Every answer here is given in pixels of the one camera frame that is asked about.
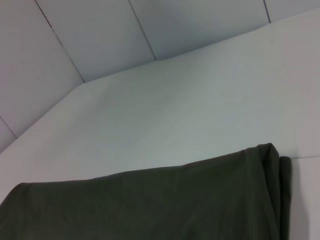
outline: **folded cloth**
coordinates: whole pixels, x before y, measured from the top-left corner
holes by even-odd
[[[269,143],[183,166],[21,183],[1,240],[288,240],[291,159]]]

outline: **dark green cloth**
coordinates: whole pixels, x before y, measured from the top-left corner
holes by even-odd
[[[272,144],[183,166],[21,183],[0,240],[288,240],[291,160]]]

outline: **olive green fabric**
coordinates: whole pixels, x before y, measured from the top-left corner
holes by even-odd
[[[21,183],[1,240],[288,240],[291,160],[272,144],[183,166]]]

